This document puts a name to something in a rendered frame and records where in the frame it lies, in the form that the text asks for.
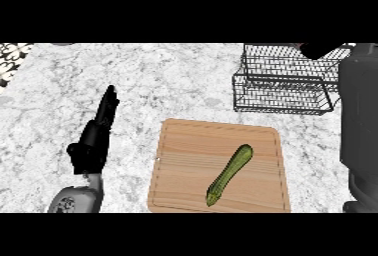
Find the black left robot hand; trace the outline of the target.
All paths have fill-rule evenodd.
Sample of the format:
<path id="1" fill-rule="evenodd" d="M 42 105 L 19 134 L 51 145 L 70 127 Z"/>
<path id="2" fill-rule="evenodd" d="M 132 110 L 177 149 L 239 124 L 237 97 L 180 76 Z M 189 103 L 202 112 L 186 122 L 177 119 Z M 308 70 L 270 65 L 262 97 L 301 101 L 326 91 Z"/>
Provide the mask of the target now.
<path id="1" fill-rule="evenodd" d="M 96 117 L 85 124 L 78 142 L 70 143 L 66 148 L 75 175 L 101 173 L 118 104 L 115 86 L 109 85 L 101 96 Z"/>

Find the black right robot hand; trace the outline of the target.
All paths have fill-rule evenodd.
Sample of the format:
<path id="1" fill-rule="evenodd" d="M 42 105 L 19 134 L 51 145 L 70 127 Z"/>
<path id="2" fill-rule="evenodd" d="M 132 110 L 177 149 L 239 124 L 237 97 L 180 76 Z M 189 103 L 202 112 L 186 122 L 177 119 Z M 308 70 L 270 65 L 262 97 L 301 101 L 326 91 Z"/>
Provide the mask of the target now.
<path id="1" fill-rule="evenodd" d="M 302 43 L 299 45 L 301 54 L 311 60 L 317 60 L 323 57 L 332 50 L 341 46 L 341 43 Z"/>

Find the wooden cutting board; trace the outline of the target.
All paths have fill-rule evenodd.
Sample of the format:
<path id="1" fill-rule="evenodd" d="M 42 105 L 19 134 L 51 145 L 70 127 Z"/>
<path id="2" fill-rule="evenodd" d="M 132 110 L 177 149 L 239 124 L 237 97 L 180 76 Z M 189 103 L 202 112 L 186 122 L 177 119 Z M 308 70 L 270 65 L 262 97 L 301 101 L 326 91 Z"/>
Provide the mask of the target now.
<path id="1" fill-rule="evenodd" d="M 214 205 L 206 189 L 240 145 L 251 161 Z M 277 131 L 270 127 L 168 119 L 162 122 L 147 194 L 153 212 L 288 212 L 289 196 Z"/>

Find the green zucchini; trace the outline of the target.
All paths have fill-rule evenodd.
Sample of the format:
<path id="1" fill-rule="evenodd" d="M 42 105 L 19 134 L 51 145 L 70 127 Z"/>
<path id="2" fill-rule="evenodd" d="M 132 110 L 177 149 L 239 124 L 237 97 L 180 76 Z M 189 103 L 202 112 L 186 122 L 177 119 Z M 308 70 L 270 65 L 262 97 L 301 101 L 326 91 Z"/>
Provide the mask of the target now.
<path id="1" fill-rule="evenodd" d="M 252 147 L 248 144 L 240 145 L 228 159 L 223 171 L 208 186 L 205 194 L 205 204 L 208 207 L 211 207 L 220 200 L 226 186 L 233 176 L 252 159 L 252 155 Z"/>

